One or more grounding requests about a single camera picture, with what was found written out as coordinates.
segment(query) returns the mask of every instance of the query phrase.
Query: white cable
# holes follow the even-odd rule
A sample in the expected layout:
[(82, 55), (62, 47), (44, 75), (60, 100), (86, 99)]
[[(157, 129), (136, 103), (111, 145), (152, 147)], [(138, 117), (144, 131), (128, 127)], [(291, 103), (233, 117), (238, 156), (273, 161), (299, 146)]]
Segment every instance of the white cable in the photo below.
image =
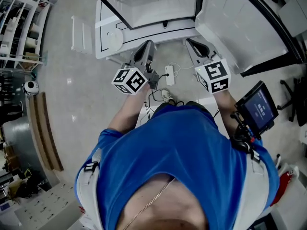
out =
[(174, 71), (174, 78), (178, 76), (178, 74), (179, 74), (179, 72), (181, 71), (181, 69), (190, 69), (190, 68), (194, 67), (194, 66), (191, 66), (191, 67), (184, 68), (184, 67), (181, 67), (179, 64), (177, 64), (177, 63), (175, 63), (175, 62), (171, 62), (171, 63), (168, 64), (168, 66), (173, 66), (173, 67), (174, 67), (175, 65), (179, 67), (179, 70)]

